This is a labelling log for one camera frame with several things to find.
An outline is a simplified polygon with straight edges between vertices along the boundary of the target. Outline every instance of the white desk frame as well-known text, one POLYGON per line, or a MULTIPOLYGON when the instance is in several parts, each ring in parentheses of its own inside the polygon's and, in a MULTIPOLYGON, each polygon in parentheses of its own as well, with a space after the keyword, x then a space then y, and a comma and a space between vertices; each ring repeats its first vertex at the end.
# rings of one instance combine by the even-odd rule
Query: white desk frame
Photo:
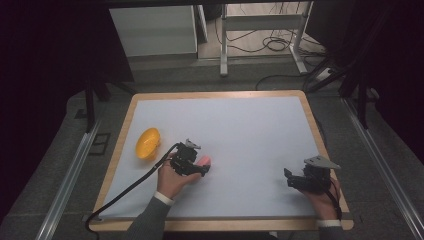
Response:
POLYGON ((287 15, 252 15, 252 16, 227 16, 226 4, 222 5, 222 45, 221 45, 221 66, 222 77, 228 75, 228 54, 227 54, 227 31, 249 31, 249 30, 282 30, 296 29, 297 34, 294 43, 290 44, 290 52, 296 62, 300 74, 307 73, 305 64, 299 55, 299 44, 305 31, 306 22, 309 17, 309 10, 312 2, 307 5, 302 14, 287 15))

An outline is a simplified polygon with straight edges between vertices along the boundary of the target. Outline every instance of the pink object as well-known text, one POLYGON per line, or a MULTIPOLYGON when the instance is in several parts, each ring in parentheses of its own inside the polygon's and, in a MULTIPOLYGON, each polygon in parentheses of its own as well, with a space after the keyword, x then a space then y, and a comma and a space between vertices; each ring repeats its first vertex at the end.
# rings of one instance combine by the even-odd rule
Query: pink object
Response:
POLYGON ((203 156, 197 163, 198 166, 211 165, 211 158, 208 156, 203 156))

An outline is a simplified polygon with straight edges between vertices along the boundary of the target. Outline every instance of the yellow plastic dish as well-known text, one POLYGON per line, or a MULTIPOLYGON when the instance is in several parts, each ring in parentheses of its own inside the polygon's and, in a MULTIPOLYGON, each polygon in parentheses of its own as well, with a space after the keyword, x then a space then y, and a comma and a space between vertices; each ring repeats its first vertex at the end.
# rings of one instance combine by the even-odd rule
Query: yellow plastic dish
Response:
POLYGON ((160 145, 160 134, 156 128, 149 128, 141 134, 135 146, 135 153, 142 160, 156 159, 156 149, 160 145))

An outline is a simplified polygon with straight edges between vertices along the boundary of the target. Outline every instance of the black hand-mounted device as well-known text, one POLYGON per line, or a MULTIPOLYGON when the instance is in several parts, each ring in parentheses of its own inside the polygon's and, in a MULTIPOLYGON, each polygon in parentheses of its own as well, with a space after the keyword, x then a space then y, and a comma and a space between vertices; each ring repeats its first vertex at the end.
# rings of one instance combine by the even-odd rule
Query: black hand-mounted device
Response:
POLYGON ((196 160, 197 151, 200 146, 190 142, 189 139, 186 143, 180 142, 177 145, 177 153, 171 158, 171 167, 179 175, 190 175, 193 173, 200 173, 202 177, 209 171, 210 165, 198 166, 194 164, 196 160))
POLYGON ((332 184, 330 170, 341 169, 341 167, 323 156, 308 158, 305 159, 304 162, 304 176, 294 176, 289 170, 284 168, 284 176, 287 178, 287 185, 314 194, 327 194, 333 202, 338 219, 341 219, 341 209, 338 201, 339 196, 336 196, 336 198, 329 191, 332 184))

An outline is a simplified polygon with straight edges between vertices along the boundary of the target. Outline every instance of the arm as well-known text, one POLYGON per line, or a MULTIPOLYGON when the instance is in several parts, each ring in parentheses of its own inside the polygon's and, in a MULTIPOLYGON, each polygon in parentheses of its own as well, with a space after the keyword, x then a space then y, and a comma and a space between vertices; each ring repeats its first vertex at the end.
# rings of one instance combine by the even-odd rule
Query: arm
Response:
MULTIPOLYGON (((333 182, 330 193, 340 198, 340 183, 335 179, 331 179, 333 182)), ((337 213, 334 209, 333 203, 330 198, 325 194, 313 194, 306 191, 300 191, 303 193, 311 202, 312 206, 317 213, 319 220, 319 238, 320 240, 344 240, 346 236, 341 226, 340 220, 337 219, 337 213)))
POLYGON ((169 165, 169 161, 165 161, 158 172, 157 191, 144 212, 134 220, 127 232, 125 232, 124 240, 162 239, 165 219, 174 202, 172 198, 186 184, 194 182, 201 177, 200 173, 180 176, 169 165))

